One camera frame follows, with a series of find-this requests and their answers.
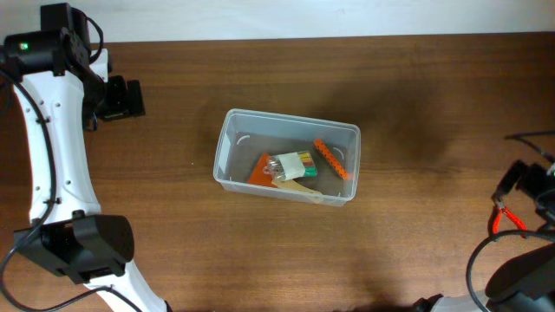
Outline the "red handled pliers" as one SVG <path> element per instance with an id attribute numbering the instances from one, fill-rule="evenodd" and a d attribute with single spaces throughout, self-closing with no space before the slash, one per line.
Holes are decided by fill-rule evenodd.
<path id="1" fill-rule="evenodd" d="M 500 221 L 503 217 L 507 217 L 518 230 L 527 231 L 525 223 L 508 208 L 502 197 L 493 195 L 492 201 L 493 210 L 487 226 L 489 236 L 499 233 Z"/>

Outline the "red scraper wooden handle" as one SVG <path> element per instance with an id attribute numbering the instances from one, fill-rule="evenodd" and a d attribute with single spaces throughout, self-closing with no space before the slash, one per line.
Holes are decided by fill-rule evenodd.
<path id="1" fill-rule="evenodd" d="M 297 192 L 305 192 L 309 194 L 321 195 L 321 192 L 302 186 L 295 180 L 287 180 L 287 181 L 274 180 L 273 177 L 270 175 L 269 169 L 267 168 L 267 161 L 269 158 L 270 158 L 270 155 L 268 153 L 262 154 L 255 168 L 251 172 L 251 176 L 247 181 L 248 184 L 267 186 L 267 187 L 278 188 L 278 189 L 287 190 L 287 191 L 297 191 Z"/>

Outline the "clear bag of wall plugs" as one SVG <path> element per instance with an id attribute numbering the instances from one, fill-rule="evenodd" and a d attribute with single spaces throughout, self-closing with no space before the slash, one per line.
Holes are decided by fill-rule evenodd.
<path id="1" fill-rule="evenodd" d="M 318 171 L 315 161 L 308 151 L 282 153 L 269 156 L 264 173 L 277 181 L 289 181 L 300 178 L 314 178 Z"/>

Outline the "clear plastic container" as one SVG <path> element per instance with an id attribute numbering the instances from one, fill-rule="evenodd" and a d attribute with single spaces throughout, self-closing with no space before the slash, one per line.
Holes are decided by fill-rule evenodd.
<path id="1" fill-rule="evenodd" d="M 315 148 L 320 139 L 343 168 L 353 175 L 343 180 Z M 251 185 L 247 181 L 263 153 L 270 156 L 308 151 L 318 174 L 296 181 L 321 195 Z M 359 127 L 331 120 L 319 120 L 287 114 L 232 109 L 220 131 L 213 177 L 230 192 L 280 198 L 311 204 L 341 207 L 356 195 L 361 165 Z"/>

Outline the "orange bit holder strip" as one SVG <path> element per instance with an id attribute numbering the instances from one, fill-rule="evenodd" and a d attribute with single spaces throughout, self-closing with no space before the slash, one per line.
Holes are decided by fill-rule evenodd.
<path id="1" fill-rule="evenodd" d="M 331 150 L 324 144 L 320 139 L 314 141 L 315 148 L 320 152 L 327 163 L 333 168 L 333 170 L 343 179 L 352 180 L 353 175 L 348 173 L 343 166 L 340 164 L 338 159 L 333 155 Z"/>

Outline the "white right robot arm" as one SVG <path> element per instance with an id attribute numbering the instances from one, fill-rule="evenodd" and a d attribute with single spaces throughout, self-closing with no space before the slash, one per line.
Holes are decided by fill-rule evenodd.
<path id="1" fill-rule="evenodd" d="M 524 143 L 550 164 L 515 161 L 500 180 L 493 195 L 493 210 L 485 238 L 473 250 L 466 267 L 466 296 L 447 297 L 442 294 L 416 301 L 410 311 L 537 311 L 554 310 L 554 155 L 533 144 L 529 138 L 553 135 L 554 132 L 516 133 L 509 140 Z M 504 197 L 512 190 L 523 192 L 532 200 L 535 213 L 545 223 L 529 230 L 507 206 Z M 514 257 L 502 264 L 490 277 L 486 288 L 474 290 L 472 273 L 478 255 L 491 243 L 503 237 L 538 238 L 549 244 Z"/>

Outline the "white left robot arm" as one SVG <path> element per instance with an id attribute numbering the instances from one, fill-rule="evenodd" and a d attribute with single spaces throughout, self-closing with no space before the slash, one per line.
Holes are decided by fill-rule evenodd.
<path id="1" fill-rule="evenodd" d="M 83 285 L 114 311 L 167 311 L 134 262 L 131 224 L 101 211 L 84 144 L 100 121 L 145 113 L 140 84 L 112 75 L 108 50 L 91 47 L 95 21 L 81 10 L 48 4 L 40 18 L 38 31 L 7 36 L 1 48 L 32 178 L 30 226 L 15 232 L 12 253 Z"/>

